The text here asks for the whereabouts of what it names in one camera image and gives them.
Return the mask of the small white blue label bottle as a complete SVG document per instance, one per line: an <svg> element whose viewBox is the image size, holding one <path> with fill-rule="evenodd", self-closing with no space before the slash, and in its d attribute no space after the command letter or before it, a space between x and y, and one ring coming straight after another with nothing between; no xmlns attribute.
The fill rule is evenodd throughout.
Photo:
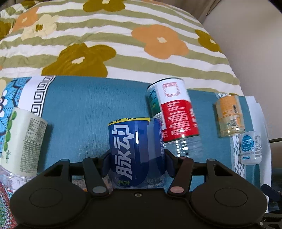
<svg viewBox="0 0 282 229"><path fill-rule="evenodd" d="M249 131L240 136L240 162L243 165L257 165L262 161L261 136Z"/></svg>

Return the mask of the green white label bottle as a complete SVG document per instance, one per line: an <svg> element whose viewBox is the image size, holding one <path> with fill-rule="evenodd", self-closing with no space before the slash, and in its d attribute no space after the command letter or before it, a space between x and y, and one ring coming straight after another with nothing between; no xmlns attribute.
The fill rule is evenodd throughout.
<svg viewBox="0 0 282 229"><path fill-rule="evenodd" d="M37 175L47 121L15 107L8 121L1 157L1 184L15 192Z"/></svg>

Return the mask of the blue label cut bottle cup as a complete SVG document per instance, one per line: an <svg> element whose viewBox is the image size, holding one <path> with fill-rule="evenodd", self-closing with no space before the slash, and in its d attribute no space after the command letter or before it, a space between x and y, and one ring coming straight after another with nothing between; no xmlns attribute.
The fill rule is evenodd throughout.
<svg viewBox="0 0 282 229"><path fill-rule="evenodd" d="M111 179L118 188L155 188L164 183L162 122L123 118L108 124Z"/></svg>

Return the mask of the red white label water bottle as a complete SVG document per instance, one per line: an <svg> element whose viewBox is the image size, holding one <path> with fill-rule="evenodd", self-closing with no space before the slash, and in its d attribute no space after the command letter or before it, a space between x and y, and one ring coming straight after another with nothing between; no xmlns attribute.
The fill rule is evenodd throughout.
<svg viewBox="0 0 282 229"><path fill-rule="evenodd" d="M162 121L164 148L176 157L200 161L202 143L184 81L166 78L149 85L147 102L152 117Z"/></svg>

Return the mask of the orange label clear bottle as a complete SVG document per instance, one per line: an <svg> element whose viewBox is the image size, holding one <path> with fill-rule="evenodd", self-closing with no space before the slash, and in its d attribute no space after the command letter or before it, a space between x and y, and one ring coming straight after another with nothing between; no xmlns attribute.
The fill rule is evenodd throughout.
<svg viewBox="0 0 282 229"><path fill-rule="evenodd" d="M226 95L216 101L221 137L242 134L245 131L243 113L237 95Z"/></svg>

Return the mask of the floral striped quilt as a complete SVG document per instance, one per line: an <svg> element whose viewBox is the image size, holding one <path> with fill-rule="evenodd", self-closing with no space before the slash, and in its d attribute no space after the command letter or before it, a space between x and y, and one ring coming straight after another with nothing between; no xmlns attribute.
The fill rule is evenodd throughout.
<svg viewBox="0 0 282 229"><path fill-rule="evenodd" d="M157 1L23 1L1 11L1 89L13 78L91 76L242 95L220 46Z"/></svg>

